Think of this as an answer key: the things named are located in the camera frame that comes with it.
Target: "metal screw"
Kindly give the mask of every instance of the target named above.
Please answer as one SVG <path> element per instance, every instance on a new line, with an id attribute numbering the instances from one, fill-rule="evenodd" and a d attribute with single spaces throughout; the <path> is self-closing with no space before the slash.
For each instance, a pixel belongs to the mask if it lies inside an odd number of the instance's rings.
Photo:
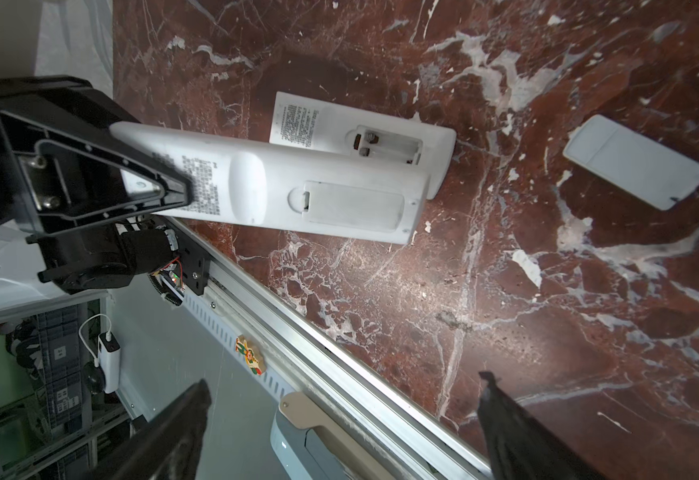
<path id="1" fill-rule="evenodd" d="M 48 210 L 56 210 L 62 205 L 62 199 L 60 199 L 59 197 L 54 197 L 53 195 L 41 197 L 40 205 Z"/>
<path id="2" fill-rule="evenodd" d="M 46 158 L 41 157 L 40 155 L 36 157 L 24 157 L 24 161 L 30 167 L 37 168 L 38 170 L 42 170 L 48 166 L 48 161 L 46 160 Z"/>

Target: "gray panel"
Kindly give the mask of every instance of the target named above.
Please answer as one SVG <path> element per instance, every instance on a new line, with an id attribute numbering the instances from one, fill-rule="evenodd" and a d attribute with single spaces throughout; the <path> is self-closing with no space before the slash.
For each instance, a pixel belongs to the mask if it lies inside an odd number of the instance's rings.
<path id="1" fill-rule="evenodd" d="M 198 479 L 288 478 L 270 447 L 278 404 L 183 307 L 161 300 L 145 275 L 112 291 L 112 331 L 122 348 L 121 389 L 151 419 L 204 378 L 214 403 Z"/>

